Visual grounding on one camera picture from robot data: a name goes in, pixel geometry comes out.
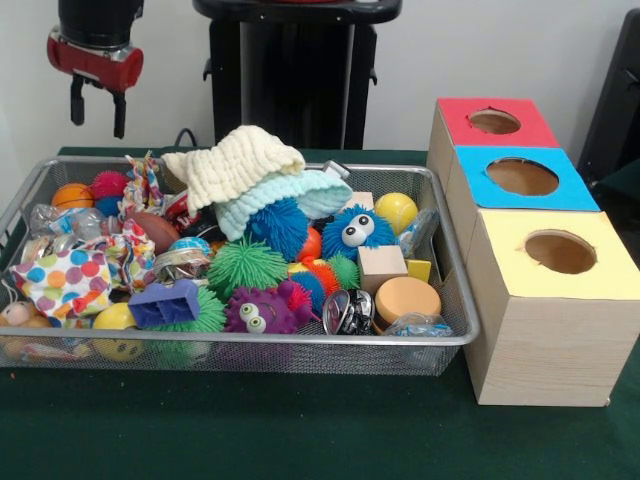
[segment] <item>stacked boxes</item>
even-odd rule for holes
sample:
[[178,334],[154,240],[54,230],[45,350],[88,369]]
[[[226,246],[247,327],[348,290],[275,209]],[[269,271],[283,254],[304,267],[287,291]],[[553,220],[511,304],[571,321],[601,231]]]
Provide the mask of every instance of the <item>stacked boxes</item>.
[[602,406],[640,333],[640,272],[533,102],[438,101],[440,177],[482,332],[478,402]]

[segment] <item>yellow ball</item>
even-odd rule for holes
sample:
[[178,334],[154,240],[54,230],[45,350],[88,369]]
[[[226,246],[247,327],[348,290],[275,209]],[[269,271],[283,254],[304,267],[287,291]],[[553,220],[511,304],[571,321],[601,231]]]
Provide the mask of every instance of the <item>yellow ball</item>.
[[[135,328],[136,321],[126,303],[116,303],[102,311],[93,322],[93,328],[99,330],[125,330]],[[141,340],[97,338],[93,347],[105,358],[114,362],[129,362],[138,358],[144,351]]]
[[103,310],[93,322],[98,330],[124,330],[136,327],[136,321],[126,303],[115,303]]
[[404,193],[387,193],[376,202],[375,212],[391,224],[393,233],[399,235],[416,218],[418,207]]
[[[321,258],[318,258],[317,260],[313,261],[314,265],[326,265],[327,262],[325,262],[324,260],[322,260]],[[305,267],[304,265],[302,265],[301,263],[290,263],[289,267],[288,267],[288,272],[293,275],[294,273],[300,273],[300,272],[308,272],[309,269],[307,267]]]
[[129,362],[138,358],[144,351],[141,340],[118,338],[97,338],[93,347],[105,358],[114,362]]

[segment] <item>cream knitted cloth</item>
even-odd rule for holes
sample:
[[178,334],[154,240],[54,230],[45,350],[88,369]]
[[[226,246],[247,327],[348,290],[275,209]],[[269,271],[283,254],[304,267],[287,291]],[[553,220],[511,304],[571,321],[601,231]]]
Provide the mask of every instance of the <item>cream knitted cloth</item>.
[[304,170],[302,154],[256,126],[241,126],[211,150],[167,153],[167,167],[187,185],[189,214],[238,198],[267,174]]

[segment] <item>metal mesh basket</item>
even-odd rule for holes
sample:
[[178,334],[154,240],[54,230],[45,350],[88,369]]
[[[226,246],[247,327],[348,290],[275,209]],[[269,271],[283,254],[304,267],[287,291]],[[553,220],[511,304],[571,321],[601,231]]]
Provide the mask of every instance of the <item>metal mesh basket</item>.
[[[319,323],[296,335],[193,334],[151,331],[62,330],[4,328],[0,343],[40,344],[86,356],[34,360],[28,355],[3,354],[0,366],[53,368],[253,371],[386,375],[440,375],[461,345],[478,334],[478,319],[462,266],[451,219],[437,177],[426,168],[348,165],[354,191],[370,191],[374,198],[387,192],[409,195],[420,208],[439,210],[441,224],[433,240],[425,239],[416,258],[431,260],[430,283],[442,299],[442,316],[453,329],[448,338],[328,336]],[[69,182],[91,183],[104,170],[126,171],[119,158],[57,157],[36,167],[0,218],[0,268],[19,261],[29,238],[28,218],[37,203],[49,203],[55,191]],[[159,175],[161,184],[163,176]],[[0,291],[0,308],[9,295]],[[110,352],[103,356],[100,351]]]

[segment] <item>blue lid box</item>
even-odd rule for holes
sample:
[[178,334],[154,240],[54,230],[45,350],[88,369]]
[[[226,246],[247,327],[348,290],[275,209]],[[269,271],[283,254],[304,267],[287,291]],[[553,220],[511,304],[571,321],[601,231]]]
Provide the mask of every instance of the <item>blue lid box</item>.
[[447,203],[466,263],[478,208],[599,212],[560,148],[456,147]]

